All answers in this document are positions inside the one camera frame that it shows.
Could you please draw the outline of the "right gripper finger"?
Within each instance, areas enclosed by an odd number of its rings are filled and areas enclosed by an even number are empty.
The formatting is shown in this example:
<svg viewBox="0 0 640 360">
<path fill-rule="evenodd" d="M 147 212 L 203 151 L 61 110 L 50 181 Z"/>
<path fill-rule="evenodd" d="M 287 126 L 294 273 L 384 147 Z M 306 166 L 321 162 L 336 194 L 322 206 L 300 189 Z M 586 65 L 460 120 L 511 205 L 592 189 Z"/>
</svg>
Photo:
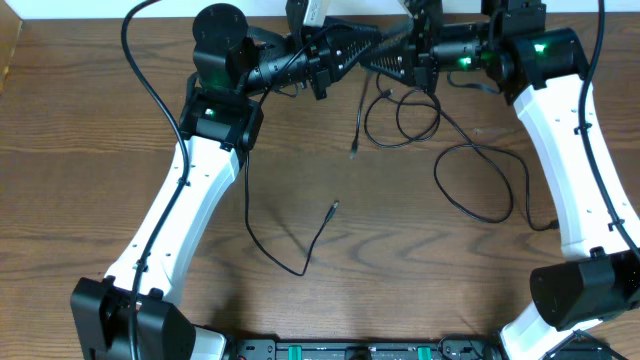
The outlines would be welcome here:
<svg viewBox="0 0 640 360">
<path fill-rule="evenodd" d="M 365 55 L 359 63 L 367 70 L 400 83 L 415 82 L 413 52 L 407 48 L 376 49 Z"/>
<path fill-rule="evenodd" d="M 390 29 L 381 32 L 381 41 L 378 50 L 392 48 L 404 42 L 408 42 L 414 30 L 414 22 L 408 19 L 393 25 Z"/>
</svg>

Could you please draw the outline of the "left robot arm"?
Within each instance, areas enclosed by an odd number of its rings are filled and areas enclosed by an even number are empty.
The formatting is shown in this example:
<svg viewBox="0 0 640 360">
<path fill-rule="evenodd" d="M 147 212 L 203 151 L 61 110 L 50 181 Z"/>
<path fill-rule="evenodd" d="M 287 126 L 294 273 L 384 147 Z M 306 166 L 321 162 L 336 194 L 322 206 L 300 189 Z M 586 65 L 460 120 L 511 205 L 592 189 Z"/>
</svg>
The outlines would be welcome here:
<svg viewBox="0 0 640 360">
<path fill-rule="evenodd" d="M 323 96 L 383 41 L 371 25 L 313 17 L 286 5 L 289 33 L 251 26 L 228 3 L 196 16 L 189 77 L 167 177 L 135 236 L 102 280 L 83 278 L 70 299 L 86 359 L 227 359 L 227 336 L 180 311 L 187 273 L 224 193 L 247 167 L 267 96 L 310 83 Z"/>
</svg>

